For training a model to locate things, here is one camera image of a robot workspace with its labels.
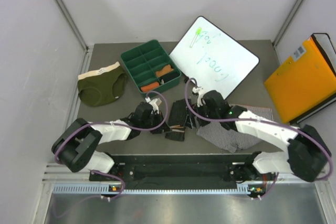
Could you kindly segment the olive green underwear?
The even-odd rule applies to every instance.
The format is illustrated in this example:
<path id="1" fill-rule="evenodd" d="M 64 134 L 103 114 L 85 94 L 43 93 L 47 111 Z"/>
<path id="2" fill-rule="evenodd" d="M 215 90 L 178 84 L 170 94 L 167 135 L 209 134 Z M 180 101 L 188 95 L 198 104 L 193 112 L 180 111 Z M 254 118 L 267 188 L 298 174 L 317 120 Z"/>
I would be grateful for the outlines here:
<path id="1" fill-rule="evenodd" d="M 78 76 L 80 101 L 90 107 L 116 102 L 125 91 L 127 74 L 119 62 Z"/>

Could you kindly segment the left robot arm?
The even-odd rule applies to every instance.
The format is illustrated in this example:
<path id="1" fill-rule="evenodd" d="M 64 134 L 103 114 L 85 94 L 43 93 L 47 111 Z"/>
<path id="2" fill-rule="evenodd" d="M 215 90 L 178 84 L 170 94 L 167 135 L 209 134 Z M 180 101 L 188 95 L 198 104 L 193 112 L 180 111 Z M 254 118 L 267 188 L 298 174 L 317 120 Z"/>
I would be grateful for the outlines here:
<path id="1" fill-rule="evenodd" d="M 161 134 L 170 130 L 159 106 L 161 99 L 146 98 L 126 118 L 116 121 L 92 123 L 76 119 L 53 144 L 51 151 L 55 161 L 76 173 L 96 170 L 107 180 L 114 180 L 119 168 L 112 157 L 96 151 L 98 145 L 113 141 L 127 141 L 142 132 Z"/>

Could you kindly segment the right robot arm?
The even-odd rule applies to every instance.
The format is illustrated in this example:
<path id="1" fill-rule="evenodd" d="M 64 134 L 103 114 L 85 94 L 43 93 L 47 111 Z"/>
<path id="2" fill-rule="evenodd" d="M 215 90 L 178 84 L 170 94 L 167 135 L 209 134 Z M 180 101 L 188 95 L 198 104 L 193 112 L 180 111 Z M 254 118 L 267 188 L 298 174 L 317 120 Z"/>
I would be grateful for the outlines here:
<path id="1" fill-rule="evenodd" d="M 220 129 L 257 138 L 279 149 L 274 153 L 251 154 L 243 165 L 246 177 L 256 180 L 263 174 L 285 173 L 315 182 L 332 174 L 331 152 L 314 127 L 299 128 L 273 122 L 243 106 L 229 105 L 215 90 L 205 92 L 198 87 L 193 88 L 192 93 L 197 97 L 196 106 L 188 108 L 202 126 L 214 123 Z"/>

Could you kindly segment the green compartment tray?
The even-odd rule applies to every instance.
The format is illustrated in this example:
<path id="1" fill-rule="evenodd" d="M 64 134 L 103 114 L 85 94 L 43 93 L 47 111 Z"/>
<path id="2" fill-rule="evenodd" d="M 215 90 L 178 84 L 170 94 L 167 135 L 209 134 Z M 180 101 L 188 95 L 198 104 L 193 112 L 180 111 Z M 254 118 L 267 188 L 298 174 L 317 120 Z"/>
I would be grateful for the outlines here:
<path id="1" fill-rule="evenodd" d="M 146 93 L 141 91 L 140 88 L 142 86 L 152 82 L 159 82 L 160 86 L 154 89 L 154 91 L 163 93 L 177 86 L 180 82 L 180 77 L 182 75 L 181 71 L 158 40 L 150 40 L 123 52 L 121 54 L 121 59 L 130 78 L 143 97 L 146 96 Z M 157 78 L 155 72 L 161 70 L 166 65 L 171 65 L 174 69 L 173 71 L 178 72 L 180 76 L 162 84 L 160 77 Z"/>

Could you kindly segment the black dotted underwear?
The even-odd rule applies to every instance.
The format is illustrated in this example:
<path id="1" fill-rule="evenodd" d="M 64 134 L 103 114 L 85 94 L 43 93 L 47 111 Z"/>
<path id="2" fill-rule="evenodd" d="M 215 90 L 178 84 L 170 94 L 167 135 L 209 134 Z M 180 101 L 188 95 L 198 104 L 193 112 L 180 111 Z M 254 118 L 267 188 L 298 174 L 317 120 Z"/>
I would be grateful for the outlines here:
<path id="1" fill-rule="evenodd" d="M 186 118 L 186 107 L 187 104 L 185 99 L 181 99 L 173 103 L 168 120 L 168 125 L 172 131 L 165 134 L 166 139 L 184 142 L 185 130 L 187 128 L 183 125 Z"/>

